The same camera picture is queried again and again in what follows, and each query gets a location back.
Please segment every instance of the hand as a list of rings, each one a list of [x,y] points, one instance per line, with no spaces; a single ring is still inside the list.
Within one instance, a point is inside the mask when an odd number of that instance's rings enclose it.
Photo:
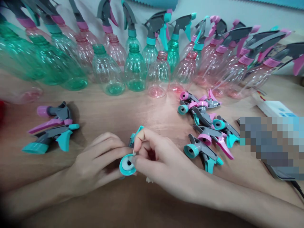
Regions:
[[[210,175],[195,166],[167,137],[144,128],[135,137],[134,151],[139,153],[132,158],[137,171],[181,200],[197,203],[202,190],[204,194],[213,190]]]
[[[71,197],[84,195],[122,177],[119,168],[110,169],[108,165],[130,153],[132,149],[115,134],[101,134],[64,172],[64,193]]]

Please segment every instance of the wooden table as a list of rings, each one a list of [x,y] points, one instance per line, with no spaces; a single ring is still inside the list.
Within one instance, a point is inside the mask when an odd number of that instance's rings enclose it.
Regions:
[[[303,116],[304,89],[286,77],[273,76],[263,87],[268,100],[282,102],[299,116]],[[206,92],[192,86],[191,93],[201,96]],[[36,114],[39,105],[58,106],[66,101],[74,122],[80,130],[74,131],[70,152],[62,152],[56,143],[49,153],[31,155],[21,152],[23,146],[34,141],[27,130],[45,120]],[[237,103],[223,103],[209,111],[222,115],[239,129],[235,120],[241,116],[264,116],[255,106],[253,98]],[[190,115],[177,113],[178,97],[170,93],[162,99],[153,99],[144,92],[125,92],[119,97],[106,96],[97,85],[79,92],[48,87],[37,103],[8,105],[4,123],[0,127],[0,182],[2,191],[8,191],[46,177],[73,164],[84,147],[103,132],[117,134],[128,143],[129,137],[140,125],[168,136],[180,149],[189,143],[192,129]],[[222,151],[224,161],[214,168],[214,175],[231,182],[265,192],[304,208],[299,194],[286,182],[274,179],[263,163],[252,154],[231,149],[235,160],[229,160]],[[193,161],[202,168],[199,158]],[[167,194],[157,184],[148,184],[143,175],[116,180],[100,189],[65,203],[46,209],[25,221],[29,227],[253,227],[229,213],[214,211],[183,203]]]

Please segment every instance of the black cable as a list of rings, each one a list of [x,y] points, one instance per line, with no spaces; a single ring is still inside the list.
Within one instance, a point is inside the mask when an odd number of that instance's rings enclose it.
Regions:
[[[300,195],[303,197],[304,199],[304,194],[302,192],[302,189],[300,187],[300,185],[298,184],[298,182],[296,182],[295,180],[291,180],[290,181],[292,183],[292,185],[299,191]]]

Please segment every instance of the forearm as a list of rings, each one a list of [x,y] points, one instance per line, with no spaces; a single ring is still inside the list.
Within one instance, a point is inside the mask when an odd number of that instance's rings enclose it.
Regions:
[[[286,201],[215,177],[213,206],[258,227],[303,227],[304,210]]]
[[[4,209],[9,218],[23,219],[70,199],[71,196],[63,190],[65,173],[66,169],[4,195]]]

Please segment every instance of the finger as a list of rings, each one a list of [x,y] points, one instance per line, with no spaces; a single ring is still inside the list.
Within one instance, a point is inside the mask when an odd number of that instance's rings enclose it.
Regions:
[[[150,161],[140,155],[132,157],[132,164],[138,172],[152,180],[157,180],[165,173],[166,165],[158,161]]]
[[[120,139],[117,135],[111,133],[111,132],[105,132],[98,136],[96,139],[93,140],[93,142],[89,145],[89,147],[96,146],[97,144],[109,139],[109,138],[116,138]]]
[[[119,171],[119,168],[117,168],[107,175],[102,175],[101,178],[97,181],[96,187],[97,188],[101,187],[101,186],[106,185],[107,183],[110,183],[111,181],[117,180],[121,177],[123,177],[123,175]]]
[[[145,140],[149,141],[152,150],[155,150],[156,144],[162,142],[163,137],[148,128],[143,128],[134,139],[134,151],[138,152]]]
[[[106,154],[103,154],[102,156],[99,156],[93,160],[93,163],[96,164],[98,167],[100,167],[100,170],[115,161],[116,159],[122,158],[126,156],[127,154],[132,153],[132,148],[130,147],[121,147],[121,148],[115,148],[111,151],[109,151]]]
[[[110,137],[107,140],[97,144],[96,146],[93,146],[88,151],[86,151],[86,153],[88,153],[88,156],[90,156],[91,159],[95,159],[111,149],[121,148],[125,146],[126,145],[120,139]]]

